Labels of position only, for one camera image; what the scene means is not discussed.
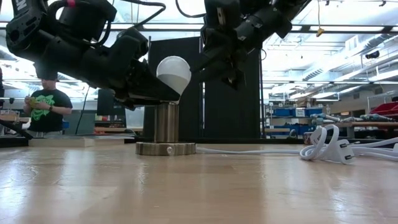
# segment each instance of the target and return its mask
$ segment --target table surface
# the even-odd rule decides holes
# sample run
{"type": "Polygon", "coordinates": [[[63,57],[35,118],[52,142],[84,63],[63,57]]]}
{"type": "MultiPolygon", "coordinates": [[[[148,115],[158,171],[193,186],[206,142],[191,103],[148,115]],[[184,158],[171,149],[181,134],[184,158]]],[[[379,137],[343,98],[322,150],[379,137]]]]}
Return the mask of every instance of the table surface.
{"type": "MultiPolygon", "coordinates": [[[[0,223],[398,223],[395,162],[135,155],[135,145],[0,150],[0,223]]],[[[301,149],[212,145],[212,149],[301,149]]]]}

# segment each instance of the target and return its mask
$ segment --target metal lamp base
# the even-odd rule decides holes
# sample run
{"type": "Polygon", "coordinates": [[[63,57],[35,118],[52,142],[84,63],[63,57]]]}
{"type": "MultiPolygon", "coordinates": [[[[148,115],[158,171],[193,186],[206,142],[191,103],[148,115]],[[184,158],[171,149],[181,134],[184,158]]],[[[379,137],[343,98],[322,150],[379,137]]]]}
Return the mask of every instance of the metal lamp base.
{"type": "Polygon", "coordinates": [[[195,154],[196,151],[197,146],[195,143],[136,143],[136,154],[142,156],[183,156],[195,154]]]}

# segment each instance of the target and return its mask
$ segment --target red object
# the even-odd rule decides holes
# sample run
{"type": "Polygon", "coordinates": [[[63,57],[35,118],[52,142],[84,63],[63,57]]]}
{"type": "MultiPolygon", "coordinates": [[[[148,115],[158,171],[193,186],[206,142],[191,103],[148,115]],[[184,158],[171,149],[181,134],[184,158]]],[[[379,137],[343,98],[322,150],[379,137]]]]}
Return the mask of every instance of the red object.
{"type": "Polygon", "coordinates": [[[371,111],[371,114],[390,115],[398,114],[398,102],[384,103],[371,111]]]}
{"type": "Polygon", "coordinates": [[[67,0],[68,7],[76,7],[76,2],[75,0],[67,0]]]}

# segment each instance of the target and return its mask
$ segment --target led bulb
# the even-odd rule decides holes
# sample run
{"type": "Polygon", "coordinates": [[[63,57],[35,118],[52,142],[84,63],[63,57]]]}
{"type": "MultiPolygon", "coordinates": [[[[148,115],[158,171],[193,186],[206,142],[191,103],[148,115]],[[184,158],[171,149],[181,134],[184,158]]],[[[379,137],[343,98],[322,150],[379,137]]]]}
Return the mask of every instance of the led bulb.
{"type": "Polygon", "coordinates": [[[169,56],[157,66],[156,77],[182,95],[191,80],[191,71],[183,58],[169,56]]]}

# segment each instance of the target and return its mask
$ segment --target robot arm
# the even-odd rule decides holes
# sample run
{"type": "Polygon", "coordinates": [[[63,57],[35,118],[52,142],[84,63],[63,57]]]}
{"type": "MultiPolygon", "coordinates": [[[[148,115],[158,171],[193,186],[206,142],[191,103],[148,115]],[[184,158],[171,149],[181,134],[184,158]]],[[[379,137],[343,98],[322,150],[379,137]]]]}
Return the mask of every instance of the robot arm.
{"type": "Polygon", "coordinates": [[[112,89],[115,98],[132,109],[180,98],[150,73],[146,61],[139,61],[148,52],[148,40],[137,29],[125,30],[111,47],[103,45],[116,16],[107,0],[61,0],[49,6],[44,0],[12,0],[12,6],[7,47],[33,61],[38,78],[51,80],[62,72],[92,87],[112,89]]]}
{"type": "MultiPolygon", "coordinates": [[[[38,78],[54,79],[62,72],[92,87],[112,89],[115,98],[132,109],[134,105],[179,100],[176,91],[150,74],[146,61],[139,61],[148,52],[148,40],[137,29],[121,32],[111,47],[103,45],[116,16],[116,9],[107,0],[59,0],[49,6],[47,0],[11,1],[14,18],[6,27],[7,47],[14,55],[33,61],[38,78]]],[[[164,4],[154,2],[123,1],[165,9],[164,4]]],[[[239,67],[248,54],[261,49],[273,33],[285,37],[292,28],[290,20],[309,2],[205,0],[201,30],[205,48],[191,72],[201,71],[202,81],[220,78],[237,88],[243,79],[239,67]]]]}
{"type": "Polygon", "coordinates": [[[243,79],[240,65],[254,49],[276,33],[284,38],[290,21],[311,0],[205,0],[205,47],[192,72],[203,70],[202,81],[220,78],[237,89],[243,79]]]}

